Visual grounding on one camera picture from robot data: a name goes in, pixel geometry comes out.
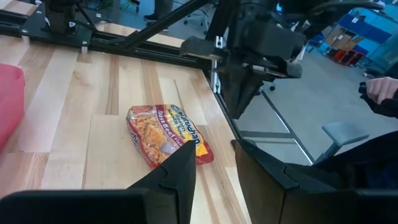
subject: plastic food wrapper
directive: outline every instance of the plastic food wrapper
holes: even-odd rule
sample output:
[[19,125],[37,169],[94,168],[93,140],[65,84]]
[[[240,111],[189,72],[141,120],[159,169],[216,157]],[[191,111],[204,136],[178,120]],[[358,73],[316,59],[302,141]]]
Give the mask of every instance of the plastic food wrapper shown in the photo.
[[134,144],[153,169],[189,140],[196,142],[197,165],[213,161],[210,146],[178,106],[133,106],[126,119]]

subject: cardboard box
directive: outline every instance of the cardboard box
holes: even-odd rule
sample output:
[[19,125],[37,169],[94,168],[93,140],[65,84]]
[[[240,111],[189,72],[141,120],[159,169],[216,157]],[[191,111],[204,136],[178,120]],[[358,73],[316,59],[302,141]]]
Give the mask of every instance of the cardboard box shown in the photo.
[[354,37],[354,38],[352,38],[349,42],[347,42],[347,43],[341,45],[341,46],[339,47],[339,49],[340,49],[340,50],[344,50],[344,51],[353,50],[354,47],[355,47],[359,42],[361,42],[362,40],[364,40],[364,37],[360,37],[360,36]]
[[348,44],[348,42],[351,40],[352,36],[348,35],[348,34],[341,34],[340,36],[338,36],[335,40],[335,42],[333,43],[333,45],[331,46],[333,49],[340,49],[342,46],[345,46],[346,44]]
[[337,25],[331,32],[329,31],[326,34],[325,43],[329,46],[332,46],[338,37],[344,32],[341,26]]
[[324,37],[327,37],[329,34],[330,34],[330,32],[333,30],[333,28],[331,27],[331,26],[328,26],[328,27],[326,27],[323,31],[322,31],[322,35],[324,36]]
[[355,36],[352,32],[345,32],[344,28],[339,25],[336,25],[334,29],[327,27],[322,31],[322,34],[326,37],[325,43],[335,50],[352,50],[356,44],[364,39],[364,37]]

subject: red container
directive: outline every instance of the red container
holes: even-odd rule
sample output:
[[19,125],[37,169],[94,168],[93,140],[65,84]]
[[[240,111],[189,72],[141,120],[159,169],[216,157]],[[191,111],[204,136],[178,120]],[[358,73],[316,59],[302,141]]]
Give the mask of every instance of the red container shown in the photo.
[[333,57],[333,61],[340,63],[340,60],[347,54],[346,51],[344,50],[339,50],[337,51],[337,53],[335,54],[335,56]]
[[0,153],[24,115],[24,72],[0,63]]

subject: person's arm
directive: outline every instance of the person's arm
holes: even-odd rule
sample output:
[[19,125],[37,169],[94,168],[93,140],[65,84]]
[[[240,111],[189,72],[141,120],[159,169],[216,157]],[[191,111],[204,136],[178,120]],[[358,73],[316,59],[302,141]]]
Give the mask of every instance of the person's arm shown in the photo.
[[398,118],[398,80],[375,78],[359,84],[359,92],[373,112]]
[[385,99],[393,99],[397,89],[398,79],[395,78],[375,78],[366,82],[368,97],[379,105]]

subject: gray chair seat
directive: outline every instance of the gray chair seat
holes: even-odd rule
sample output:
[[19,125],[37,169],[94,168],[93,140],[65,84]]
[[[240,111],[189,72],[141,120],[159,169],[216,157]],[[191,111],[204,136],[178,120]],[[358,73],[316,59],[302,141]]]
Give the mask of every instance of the gray chair seat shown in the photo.
[[338,145],[345,146],[369,137],[369,134],[349,122],[335,122],[324,125],[322,129]]

